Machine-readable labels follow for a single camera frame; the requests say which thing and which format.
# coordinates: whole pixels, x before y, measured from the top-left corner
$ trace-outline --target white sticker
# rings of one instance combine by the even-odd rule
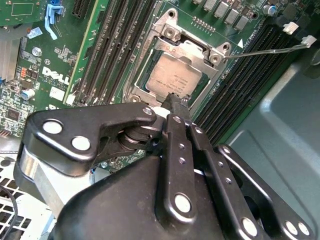
[[[65,103],[68,104],[68,105],[73,105],[75,99],[76,99],[76,95],[69,94],[69,96],[67,97]]]
[[[40,35],[42,35],[42,31],[39,27],[36,27],[30,31],[30,33],[27,35],[27,37],[29,39],[33,39],[33,38],[38,37]]]
[[[51,98],[58,99],[59,101],[62,101],[65,96],[65,92],[56,88],[56,87],[51,87],[50,95]]]

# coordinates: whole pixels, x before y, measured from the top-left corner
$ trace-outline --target black plastic arm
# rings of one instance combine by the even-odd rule
[[[63,174],[80,176],[94,163],[133,154],[134,149],[119,143],[118,133],[127,127],[152,125],[156,119],[157,115],[143,103],[38,111],[26,121],[20,154],[25,146]],[[49,124],[49,132],[54,133],[48,132],[48,126],[44,128],[48,122],[54,122],[54,128]]]

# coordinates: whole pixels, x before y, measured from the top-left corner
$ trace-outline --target wire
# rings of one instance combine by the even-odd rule
[[[286,53],[291,53],[293,51],[297,51],[300,49],[307,49],[309,47],[310,47],[310,45],[308,45],[308,44],[299,44],[299,45],[295,45],[293,47],[288,47],[288,48],[247,52],[247,53],[242,53],[242,54],[238,54],[238,55],[224,56],[223,58],[224,59],[238,59],[238,58],[255,56],[255,55],[262,55],[262,54],[286,54]]]
[[[8,236],[8,234],[11,232],[12,228],[14,227],[17,218],[18,218],[18,204],[17,201],[15,199],[15,197],[11,194],[11,192],[6,189],[4,186],[0,185],[0,189],[5,191],[6,194],[8,194],[8,196],[10,197],[11,201],[12,201],[12,205],[13,205],[13,209],[14,209],[14,216],[11,220],[10,226],[8,227],[7,231],[5,232],[3,238],[1,240],[5,240],[6,237]]]

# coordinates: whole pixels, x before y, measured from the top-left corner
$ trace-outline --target screw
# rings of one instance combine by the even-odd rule
[[[225,181],[226,181],[226,183],[227,183],[227,184],[232,184],[231,179],[230,179],[230,178],[228,178],[228,177],[226,177],[226,178],[225,178]]]
[[[152,111],[151,111],[151,109],[148,108],[148,107],[145,107],[145,108],[143,109],[143,112],[144,112],[145,114],[152,115]]]
[[[62,132],[62,125],[57,121],[46,121],[42,125],[42,128],[49,134],[59,134]]]
[[[172,39],[175,35],[175,30],[173,30],[171,27],[168,27],[165,31],[164,31],[164,35],[168,38],[168,39]]]
[[[195,127],[195,131],[198,133],[198,134],[202,134],[202,130],[200,127],[196,126]]]
[[[108,167],[108,163],[106,163],[105,161],[100,162],[100,166],[105,169],[106,167]]]
[[[71,141],[72,146],[80,151],[87,151],[90,148],[90,141],[84,136],[76,136]]]
[[[231,153],[230,149],[227,148],[226,146],[223,146],[222,148],[227,154]]]
[[[290,233],[292,233],[293,235],[298,235],[298,230],[290,221],[285,221],[285,225]]]
[[[180,193],[175,195],[174,203],[176,207],[183,213],[188,213],[191,210],[191,203],[185,195]]]
[[[181,120],[178,116],[174,116],[173,119],[178,123],[180,124],[181,123]]]
[[[220,60],[220,56],[217,54],[210,56],[210,62],[213,64],[216,64],[219,60]]]
[[[179,163],[180,163],[180,164],[185,164],[185,163],[186,163],[186,160],[185,160],[183,157],[180,157],[180,158],[179,158]]]
[[[304,235],[307,235],[307,236],[310,235],[310,232],[309,232],[308,228],[306,227],[306,225],[304,225],[302,222],[299,222],[299,223],[298,223],[298,226],[299,226],[301,232],[302,232]]]
[[[258,235],[258,230],[257,230],[255,224],[249,218],[246,218],[246,217],[243,218],[242,224],[248,234],[250,234],[253,237]]]

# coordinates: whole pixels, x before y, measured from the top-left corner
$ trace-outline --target blue latch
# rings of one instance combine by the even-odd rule
[[[50,24],[55,24],[55,22],[56,22],[55,13],[62,15],[63,12],[64,12],[63,6],[54,6],[52,4],[48,4],[46,6],[46,14],[44,17],[44,27],[48,31],[48,33],[50,33],[51,38],[53,40],[57,39],[57,35],[50,28]]]
[[[60,0],[51,0],[50,3],[54,6],[60,6],[61,5],[61,1]]]

